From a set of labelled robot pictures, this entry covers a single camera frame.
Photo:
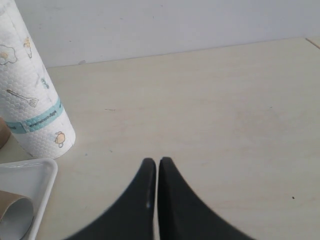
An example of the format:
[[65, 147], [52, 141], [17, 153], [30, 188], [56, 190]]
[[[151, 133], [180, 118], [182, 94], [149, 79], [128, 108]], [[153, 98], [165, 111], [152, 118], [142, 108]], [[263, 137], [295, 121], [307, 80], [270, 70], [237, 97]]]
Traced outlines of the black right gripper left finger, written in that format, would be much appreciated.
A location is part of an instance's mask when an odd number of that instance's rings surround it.
[[153, 240], [157, 169], [151, 158], [122, 195], [101, 216], [69, 240]]

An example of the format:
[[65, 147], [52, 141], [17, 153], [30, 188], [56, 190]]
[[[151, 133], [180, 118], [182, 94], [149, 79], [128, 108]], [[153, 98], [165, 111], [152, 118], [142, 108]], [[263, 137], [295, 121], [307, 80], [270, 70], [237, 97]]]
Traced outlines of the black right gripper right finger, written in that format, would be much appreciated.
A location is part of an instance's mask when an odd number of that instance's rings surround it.
[[250, 239], [196, 195], [170, 157], [159, 163], [158, 226], [161, 240]]

